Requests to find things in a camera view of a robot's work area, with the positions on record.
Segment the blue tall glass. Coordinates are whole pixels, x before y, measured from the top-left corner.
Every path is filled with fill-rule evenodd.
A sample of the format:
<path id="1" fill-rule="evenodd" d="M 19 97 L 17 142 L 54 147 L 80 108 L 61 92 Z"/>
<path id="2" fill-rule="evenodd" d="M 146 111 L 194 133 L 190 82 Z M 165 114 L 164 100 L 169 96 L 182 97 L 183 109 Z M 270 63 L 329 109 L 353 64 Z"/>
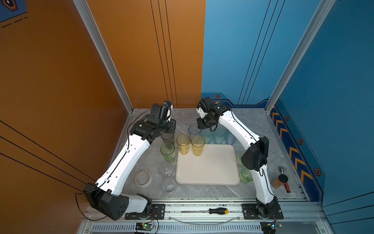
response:
<path id="1" fill-rule="evenodd" d="M 236 140 L 237 139 L 234 135 L 232 135 L 230 132 L 227 133 L 226 138 L 225 138 L 226 144 L 234 145 Z"/>

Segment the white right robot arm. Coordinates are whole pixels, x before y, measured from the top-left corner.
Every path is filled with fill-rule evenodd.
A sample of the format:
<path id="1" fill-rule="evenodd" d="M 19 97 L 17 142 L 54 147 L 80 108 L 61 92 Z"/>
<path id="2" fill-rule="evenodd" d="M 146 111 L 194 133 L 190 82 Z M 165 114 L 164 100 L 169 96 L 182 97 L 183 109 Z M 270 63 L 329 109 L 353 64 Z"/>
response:
<path id="1" fill-rule="evenodd" d="M 196 108 L 198 128 L 212 129 L 224 126 L 241 143 L 245 153 L 243 165 L 250 170 L 256 188 L 256 203 L 259 216 L 263 219 L 281 219 L 283 214 L 278 198 L 274 195 L 267 173 L 269 140 L 260 137 L 245 126 L 225 103 L 214 103 L 209 97 L 199 101 Z"/>

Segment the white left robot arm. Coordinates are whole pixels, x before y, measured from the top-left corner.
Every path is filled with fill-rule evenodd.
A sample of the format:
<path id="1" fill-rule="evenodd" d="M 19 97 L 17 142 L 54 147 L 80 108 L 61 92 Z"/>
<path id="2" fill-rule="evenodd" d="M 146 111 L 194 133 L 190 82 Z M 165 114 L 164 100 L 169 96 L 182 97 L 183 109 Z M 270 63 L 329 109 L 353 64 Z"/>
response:
<path id="1" fill-rule="evenodd" d="M 171 118 L 170 101 L 153 104 L 149 114 L 139 117 L 127 131 L 128 139 L 116 159 L 95 182 L 87 183 L 83 194 L 90 206 L 112 220 L 124 214 L 138 213 L 148 217 L 152 200 L 144 195 L 123 195 L 123 187 L 132 169 L 152 142 L 163 133 L 174 133 L 176 121 Z"/>

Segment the yellow tall glass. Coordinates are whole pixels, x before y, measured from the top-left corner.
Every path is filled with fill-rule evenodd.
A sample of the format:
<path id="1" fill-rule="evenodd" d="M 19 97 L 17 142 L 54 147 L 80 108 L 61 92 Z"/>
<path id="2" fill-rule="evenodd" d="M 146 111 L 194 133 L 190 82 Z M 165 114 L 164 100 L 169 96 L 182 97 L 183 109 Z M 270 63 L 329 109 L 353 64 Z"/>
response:
<path id="1" fill-rule="evenodd" d="M 200 156 L 203 152 L 205 139 L 202 136 L 194 136 L 191 139 L 192 152 L 195 156 Z"/>

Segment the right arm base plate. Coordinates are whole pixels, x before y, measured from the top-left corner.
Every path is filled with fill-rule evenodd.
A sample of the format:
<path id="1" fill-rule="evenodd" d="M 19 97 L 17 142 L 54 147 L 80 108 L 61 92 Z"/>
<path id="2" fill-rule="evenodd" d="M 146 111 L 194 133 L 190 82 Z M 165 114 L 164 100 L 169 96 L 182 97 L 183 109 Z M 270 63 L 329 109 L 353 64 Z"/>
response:
<path id="1" fill-rule="evenodd" d="M 278 204 L 242 204 L 244 219 L 284 219 L 283 212 Z"/>

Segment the yellow ribbed glass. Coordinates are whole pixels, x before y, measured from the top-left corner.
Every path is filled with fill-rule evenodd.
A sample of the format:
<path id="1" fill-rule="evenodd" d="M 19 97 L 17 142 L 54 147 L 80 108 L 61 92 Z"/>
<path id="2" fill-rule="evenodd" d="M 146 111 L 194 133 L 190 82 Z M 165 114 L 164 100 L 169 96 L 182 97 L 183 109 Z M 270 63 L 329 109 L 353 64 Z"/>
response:
<path id="1" fill-rule="evenodd" d="M 177 145 L 179 148 L 179 153 L 186 155 L 190 148 L 190 137 L 186 134 L 181 134 L 177 137 Z"/>

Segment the light blue glass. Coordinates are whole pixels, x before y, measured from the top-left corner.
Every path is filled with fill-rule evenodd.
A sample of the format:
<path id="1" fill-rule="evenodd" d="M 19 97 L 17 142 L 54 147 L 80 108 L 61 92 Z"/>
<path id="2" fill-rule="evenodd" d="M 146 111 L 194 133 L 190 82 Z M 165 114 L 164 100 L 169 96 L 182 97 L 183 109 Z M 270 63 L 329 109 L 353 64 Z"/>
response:
<path id="1" fill-rule="evenodd" d="M 190 139 L 201 134 L 201 129 L 197 124 L 190 125 L 188 128 Z"/>

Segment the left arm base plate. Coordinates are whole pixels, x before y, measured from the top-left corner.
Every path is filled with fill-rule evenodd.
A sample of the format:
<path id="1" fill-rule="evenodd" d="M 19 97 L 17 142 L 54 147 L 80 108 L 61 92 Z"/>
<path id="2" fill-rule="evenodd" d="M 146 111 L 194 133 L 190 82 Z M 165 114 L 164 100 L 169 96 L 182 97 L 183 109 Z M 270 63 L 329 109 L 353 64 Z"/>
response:
<path id="1" fill-rule="evenodd" d="M 165 216 L 165 204 L 152 204 L 151 212 L 148 215 L 142 213 L 128 213 L 125 214 L 126 220 L 147 220 L 156 217 L 158 220 L 163 220 Z"/>

